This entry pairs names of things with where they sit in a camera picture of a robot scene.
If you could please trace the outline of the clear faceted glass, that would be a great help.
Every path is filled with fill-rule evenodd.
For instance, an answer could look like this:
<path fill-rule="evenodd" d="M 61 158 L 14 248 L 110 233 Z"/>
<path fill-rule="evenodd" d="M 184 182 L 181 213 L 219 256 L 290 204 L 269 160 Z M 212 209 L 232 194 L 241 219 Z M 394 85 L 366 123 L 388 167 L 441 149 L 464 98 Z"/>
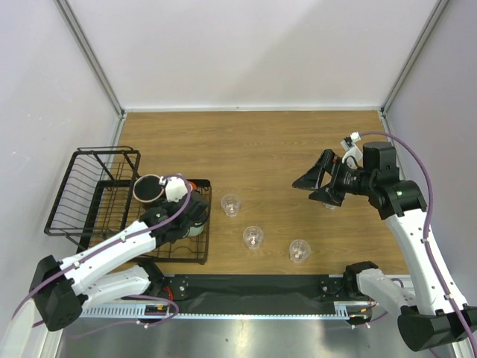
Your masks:
<path fill-rule="evenodd" d="M 327 208 L 329 210 L 337 210 L 337 209 L 341 208 L 340 206 L 334 205 L 334 204 L 323 203 L 323 205 L 325 206 L 325 208 Z"/>

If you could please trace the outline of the pale green cup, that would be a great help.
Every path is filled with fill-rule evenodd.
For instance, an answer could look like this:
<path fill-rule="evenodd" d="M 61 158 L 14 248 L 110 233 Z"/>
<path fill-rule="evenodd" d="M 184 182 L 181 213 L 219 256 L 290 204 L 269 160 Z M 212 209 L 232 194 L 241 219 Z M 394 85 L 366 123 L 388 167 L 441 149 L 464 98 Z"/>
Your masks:
<path fill-rule="evenodd" d="M 204 225 L 205 225 L 205 222 L 198 222 L 198 223 L 193 224 L 193 225 L 189 228 L 189 230 L 188 230 L 186 236 L 187 236 L 187 237 L 196 237 L 196 236 L 199 236 L 199 235 L 202 234 L 202 232 L 203 232 Z"/>

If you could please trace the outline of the black skull mug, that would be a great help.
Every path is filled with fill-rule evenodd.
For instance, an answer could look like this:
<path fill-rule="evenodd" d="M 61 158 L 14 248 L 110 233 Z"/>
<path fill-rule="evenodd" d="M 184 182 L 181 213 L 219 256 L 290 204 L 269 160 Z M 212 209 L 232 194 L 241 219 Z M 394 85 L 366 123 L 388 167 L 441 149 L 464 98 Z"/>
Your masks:
<path fill-rule="evenodd" d="M 158 207 L 164 194 L 165 186 L 157 175 L 141 176 L 133 185 L 133 197 L 145 210 Z"/>

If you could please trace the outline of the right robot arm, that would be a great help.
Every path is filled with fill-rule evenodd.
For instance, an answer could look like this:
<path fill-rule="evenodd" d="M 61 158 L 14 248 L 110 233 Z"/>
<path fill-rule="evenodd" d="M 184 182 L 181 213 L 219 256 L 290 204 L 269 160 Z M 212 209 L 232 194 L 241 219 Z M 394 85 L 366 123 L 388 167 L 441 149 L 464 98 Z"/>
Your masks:
<path fill-rule="evenodd" d="M 389 142 L 367 142 L 355 157 L 331 149 L 292 186 L 310 192 L 309 199 L 339 207 L 348 195 L 368 199 L 396 238 L 414 291 L 386 277 L 371 261 L 348 265 L 344 294 L 353 300 L 372 298 L 397 319 L 399 333 L 412 351 L 471 340 L 476 308 L 455 285 L 433 234 L 424 228 L 430 209 L 419 186 L 399 176 L 397 154 Z"/>

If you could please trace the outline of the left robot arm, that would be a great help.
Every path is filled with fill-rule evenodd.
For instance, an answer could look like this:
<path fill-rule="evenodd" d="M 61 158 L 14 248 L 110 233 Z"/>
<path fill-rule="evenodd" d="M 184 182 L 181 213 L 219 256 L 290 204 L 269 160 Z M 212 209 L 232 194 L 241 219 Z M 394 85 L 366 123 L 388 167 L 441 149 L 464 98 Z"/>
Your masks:
<path fill-rule="evenodd" d="M 165 201 L 147 210 L 123 231 L 79 254 L 62 260 L 51 255 L 42 258 L 29 289 L 41 322 L 54 332 L 103 303 L 140 295 L 159 297 L 165 276 L 153 260 L 141 260 L 124 271 L 116 268 L 167 243 L 198 234 L 209 212 L 208 200 L 193 191 L 177 203 Z"/>

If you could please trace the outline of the clear plastic cup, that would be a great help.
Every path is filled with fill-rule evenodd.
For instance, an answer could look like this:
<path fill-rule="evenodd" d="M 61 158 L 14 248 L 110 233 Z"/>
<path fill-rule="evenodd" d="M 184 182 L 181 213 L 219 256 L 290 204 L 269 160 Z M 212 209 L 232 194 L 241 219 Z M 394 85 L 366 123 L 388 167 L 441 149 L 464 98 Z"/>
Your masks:
<path fill-rule="evenodd" d="M 228 217 L 236 217 L 241 208 L 241 199 L 236 194 L 226 194 L 221 199 L 221 207 Z"/>
<path fill-rule="evenodd" d="M 244 243 L 249 249 L 258 249 L 264 237 L 263 230 L 257 226 L 249 226 L 243 232 Z"/>
<path fill-rule="evenodd" d="M 307 260 L 311 254 L 309 243 L 302 239 L 296 239 L 289 245 L 289 257 L 294 263 L 302 263 Z"/>

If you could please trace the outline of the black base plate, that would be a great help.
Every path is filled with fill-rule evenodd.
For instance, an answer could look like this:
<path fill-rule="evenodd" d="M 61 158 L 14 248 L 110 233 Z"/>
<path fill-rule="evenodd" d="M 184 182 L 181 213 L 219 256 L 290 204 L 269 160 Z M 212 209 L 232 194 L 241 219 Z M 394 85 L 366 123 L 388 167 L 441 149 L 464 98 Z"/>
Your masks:
<path fill-rule="evenodd" d="M 273 304 L 285 299 L 309 305 L 312 301 L 352 301 L 341 276 L 322 274 L 188 274 L 168 276 L 174 301 Z"/>

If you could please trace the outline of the aluminium frame rail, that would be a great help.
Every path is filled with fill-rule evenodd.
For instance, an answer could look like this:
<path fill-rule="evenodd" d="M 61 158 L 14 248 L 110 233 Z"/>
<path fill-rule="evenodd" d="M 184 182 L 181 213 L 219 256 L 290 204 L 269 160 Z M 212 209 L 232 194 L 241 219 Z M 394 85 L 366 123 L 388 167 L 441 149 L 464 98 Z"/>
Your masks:
<path fill-rule="evenodd" d="M 53 2 L 59 10 L 60 15 L 63 17 L 67 28 L 71 32 L 75 42 L 78 45 L 78 48 L 80 49 L 80 52 L 91 69 L 100 88 L 104 92 L 108 102 L 112 106 L 116 115 L 122 118 L 125 111 L 120 104 L 120 101 L 107 77 L 106 72 L 103 69 L 103 66 L 100 64 L 100 61 L 96 56 L 96 53 L 81 23 L 79 22 L 72 5 L 67 0 L 53 0 Z"/>

